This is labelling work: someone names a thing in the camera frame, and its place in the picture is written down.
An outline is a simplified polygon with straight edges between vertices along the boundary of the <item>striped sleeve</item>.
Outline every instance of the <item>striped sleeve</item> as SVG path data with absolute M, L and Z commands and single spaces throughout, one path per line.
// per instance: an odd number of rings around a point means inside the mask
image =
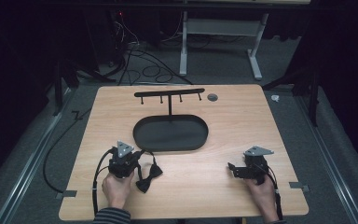
M 129 212 L 107 207 L 101 209 L 94 218 L 93 224 L 130 224 L 131 215 Z

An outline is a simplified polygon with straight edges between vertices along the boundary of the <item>person's left hand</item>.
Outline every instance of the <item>person's left hand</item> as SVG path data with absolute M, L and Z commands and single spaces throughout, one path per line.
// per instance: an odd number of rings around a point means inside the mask
M 117 178 L 108 174 L 103 180 L 103 193 L 107 199 L 109 207 L 122 209 L 131 191 L 131 181 L 133 172 L 129 177 Z

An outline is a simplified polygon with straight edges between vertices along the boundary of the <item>person's right hand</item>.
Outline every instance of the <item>person's right hand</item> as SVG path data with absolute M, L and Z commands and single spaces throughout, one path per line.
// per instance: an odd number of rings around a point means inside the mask
M 103 180 L 103 193 L 107 199 L 109 207 L 122 209 L 131 191 L 131 180 L 133 172 L 129 177 L 117 178 L 108 174 Z
M 244 179 L 252 193 L 255 205 L 260 210 L 266 223 L 278 221 L 278 214 L 275 207 L 274 185 L 267 175 L 264 176 L 264 183 L 257 185 L 254 179 Z

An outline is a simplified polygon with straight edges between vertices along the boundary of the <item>small white object on floor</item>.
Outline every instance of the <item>small white object on floor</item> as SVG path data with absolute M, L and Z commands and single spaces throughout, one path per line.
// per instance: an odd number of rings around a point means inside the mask
M 279 102 L 279 95 L 271 95 L 271 100 L 275 101 L 275 102 Z

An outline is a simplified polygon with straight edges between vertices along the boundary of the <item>wooden table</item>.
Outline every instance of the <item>wooden table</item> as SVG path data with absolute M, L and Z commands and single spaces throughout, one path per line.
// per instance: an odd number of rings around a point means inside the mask
M 139 86 L 102 87 L 92 108 L 89 123 L 77 154 L 67 190 L 76 190 L 75 197 L 63 199 L 60 218 L 63 220 L 93 219 L 92 179 L 104 152 L 117 145 L 117 140 L 136 147 L 132 137 L 135 123 L 147 116 L 166 115 L 167 99 L 134 97 L 137 91 L 166 91 L 204 88 L 198 95 L 172 98 L 173 114 L 193 114 L 208 124 L 209 135 L 204 146 L 186 152 L 159 152 L 156 160 L 164 172 L 153 179 L 143 194 L 133 178 L 131 196 L 125 209 L 133 219 L 185 217 L 252 217 L 259 212 L 241 179 L 234 178 L 227 168 L 231 162 L 244 166 L 242 153 L 253 146 L 274 150 L 265 158 L 278 179 L 285 216 L 305 215 L 309 208 L 301 189 L 291 189 L 297 182 L 275 120 L 262 89 L 258 85 L 216 86 Z M 207 95 L 218 100 L 211 102 Z M 152 157 L 140 159 L 144 176 L 148 176 Z M 101 184 L 106 172 L 99 175 L 99 208 L 107 206 Z

